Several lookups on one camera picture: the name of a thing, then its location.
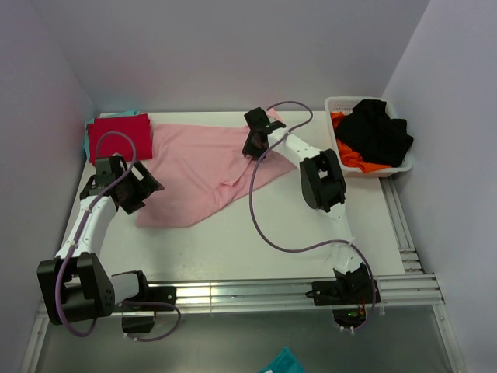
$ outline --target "blue fabric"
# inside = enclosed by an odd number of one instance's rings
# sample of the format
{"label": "blue fabric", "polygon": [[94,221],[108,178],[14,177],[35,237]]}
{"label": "blue fabric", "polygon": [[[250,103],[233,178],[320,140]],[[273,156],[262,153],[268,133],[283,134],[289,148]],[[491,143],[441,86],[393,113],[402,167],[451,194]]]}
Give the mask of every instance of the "blue fabric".
{"label": "blue fabric", "polygon": [[[105,118],[115,118],[115,117],[134,117],[135,115],[141,114],[138,110],[128,110],[123,113],[109,115]],[[86,159],[90,159],[90,139],[88,138],[88,131],[86,127],[89,124],[93,124],[93,120],[89,120],[85,123],[85,140],[83,141],[83,148],[85,149]]]}
{"label": "blue fabric", "polygon": [[260,373],[266,373],[267,371],[273,371],[273,373],[305,373],[301,363],[297,361],[288,347],[284,347],[276,359],[262,369]]}

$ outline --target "garment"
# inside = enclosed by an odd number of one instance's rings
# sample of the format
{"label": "garment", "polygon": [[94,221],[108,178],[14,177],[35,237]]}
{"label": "garment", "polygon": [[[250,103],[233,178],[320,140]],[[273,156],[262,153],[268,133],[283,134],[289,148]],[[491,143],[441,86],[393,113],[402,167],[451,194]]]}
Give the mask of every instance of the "garment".
{"label": "garment", "polygon": [[[331,113],[333,130],[335,130],[343,118],[346,117],[344,113]],[[340,140],[336,140],[336,144],[339,146],[340,159],[344,166],[347,167],[359,167],[363,173],[371,173],[379,169],[388,169],[389,165],[378,165],[377,163],[369,163],[364,161],[361,154],[355,152],[347,144],[344,144]]]}
{"label": "garment", "polygon": [[404,119],[390,119],[385,101],[364,99],[342,119],[335,136],[364,161],[399,167],[412,145]]}
{"label": "garment", "polygon": [[[115,118],[115,117],[132,117],[134,115],[140,114],[137,110],[128,110],[122,113],[109,115],[105,118]],[[88,125],[93,124],[93,119],[85,123],[85,137],[83,140],[83,149],[85,149],[86,159],[90,160],[90,139],[88,138]]]}
{"label": "garment", "polygon": [[[115,117],[95,119],[94,124],[88,125],[90,139],[90,162],[94,165],[96,146],[99,139],[109,131],[119,131],[133,140],[137,150],[137,160],[152,158],[151,125],[147,114],[135,117]],[[99,157],[110,157],[114,153],[121,154],[130,161],[133,158],[133,149],[126,138],[118,135],[107,136],[100,145]]]}
{"label": "garment", "polygon": [[[249,128],[163,124],[154,129],[154,158],[147,168],[164,190],[139,210],[138,227],[188,227],[249,192],[255,162],[242,147]],[[294,169],[271,152],[257,171],[255,188]]]}
{"label": "garment", "polygon": [[272,373],[305,373],[301,363],[297,361],[288,347],[284,347],[276,359],[262,369],[260,373],[267,373],[268,371]]}

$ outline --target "red cloth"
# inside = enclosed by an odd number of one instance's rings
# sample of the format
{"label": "red cloth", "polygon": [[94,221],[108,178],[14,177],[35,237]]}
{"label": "red cloth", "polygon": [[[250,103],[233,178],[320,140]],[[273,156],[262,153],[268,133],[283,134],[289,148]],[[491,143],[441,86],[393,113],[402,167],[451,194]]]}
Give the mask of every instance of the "red cloth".
{"label": "red cloth", "polygon": [[[134,117],[97,118],[88,125],[90,139],[90,162],[95,165],[96,146],[99,139],[109,131],[119,131],[133,140],[137,149],[137,161],[152,158],[152,132],[147,114]],[[99,157],[121,154],[128,162],[133,158],[133,149],[126,138],[118,135],[107,136],[99,149]]]}

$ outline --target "plastic basket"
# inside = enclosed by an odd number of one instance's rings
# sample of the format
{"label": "plastic basket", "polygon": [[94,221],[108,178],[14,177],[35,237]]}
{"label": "plastic basket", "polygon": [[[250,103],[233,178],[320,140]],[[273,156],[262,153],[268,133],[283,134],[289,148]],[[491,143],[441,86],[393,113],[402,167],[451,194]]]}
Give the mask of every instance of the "plastic basket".
{"label": "plastic basket", "polygon": [[[328,129],[330,135],[332,136],[332,147],[333,150],[339,156],[339,148],[336,144],[335,131],[333,130],[332,117],[330,113],[338,113],[342,112],[345,115],[352,113],[352,109],[363,99],[378,99],[377,97],[329,97],[325,101],[325,109],[326,109],[326,120],[328,121]],[[387,103],[387,114],[390,118],[397,118],[397,114],[393,106],[386,100],[380,99]],[[347,167],[344,166],[342,160],[339,158],[340,168],[342,169],[344,176],[358,176],[358,177],[388,177],[393,175],[394,173],[403,173],[405,171],[409,171],[412,168],[412,158],[409,152],[404,157],[404,162],[400,165],[400,167],[391,167],[388,169],[381,169],[379,171],[375,171],[373,173],[363,173],[363,171],[358,167]]]}

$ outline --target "white wall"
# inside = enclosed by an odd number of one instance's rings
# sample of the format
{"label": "white wall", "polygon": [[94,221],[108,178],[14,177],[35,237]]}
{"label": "white wall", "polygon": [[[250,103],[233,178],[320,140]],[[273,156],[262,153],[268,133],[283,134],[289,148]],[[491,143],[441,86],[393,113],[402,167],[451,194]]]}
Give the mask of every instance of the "white wall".
{"label": "white wall", "polygon": [[101,111],[380,96],[428,0],[33,0]]}
{"label": "white wall", "polygon": [[497,2],[432,0],[384,96],[415,165],[397,180],[472,371],[497,366]]}
{"label": "white wall", "polygon": [[33,5],[0,12],[0,371],[18,371],[40,303],[36,267],[61,243],[93,112]]}

